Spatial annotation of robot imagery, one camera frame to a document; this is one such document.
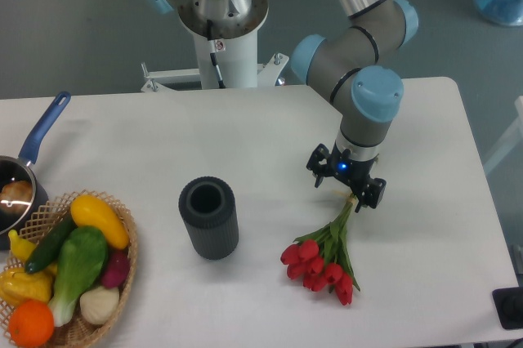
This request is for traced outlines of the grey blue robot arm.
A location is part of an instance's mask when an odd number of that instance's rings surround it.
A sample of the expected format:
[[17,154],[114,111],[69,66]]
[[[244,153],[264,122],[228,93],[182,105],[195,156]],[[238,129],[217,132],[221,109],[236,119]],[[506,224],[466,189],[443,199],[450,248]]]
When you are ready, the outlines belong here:
[[[175,11],[194,38],[205,89],[257,87],[257,31],[267,0],[148,0],[160,13]],[[379,65],[381,56],[404,46],[418,30],[406,0],[339,0],[350,22],[338,38],[311,35],[298,43],[290,65],[299,80],[342,116],[332,149],[317,147],[307,163],[317,182],[334,177],[360,207],[376,207],[386,182],[373,178],[378,158],[404,93],[401,78]]]

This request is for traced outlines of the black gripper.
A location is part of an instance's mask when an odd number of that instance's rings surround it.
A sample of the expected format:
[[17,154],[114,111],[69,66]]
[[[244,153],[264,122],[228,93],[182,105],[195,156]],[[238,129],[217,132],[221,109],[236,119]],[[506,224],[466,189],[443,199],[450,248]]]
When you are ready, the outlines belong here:
[[324,178],[330,177],[332,168],[334,177],[349,186],[357,197],[355,212],[358,213],[363,207],[376,209],[384,195],[387,182],[382,178],[370,176],[376,160],[376,157],[367,161],[354,160],[347,149],[342,152],[336,145],[330,155],[328,148],[319,144],[312,151],[306,169],[315,178],[315,188],[319,188]]

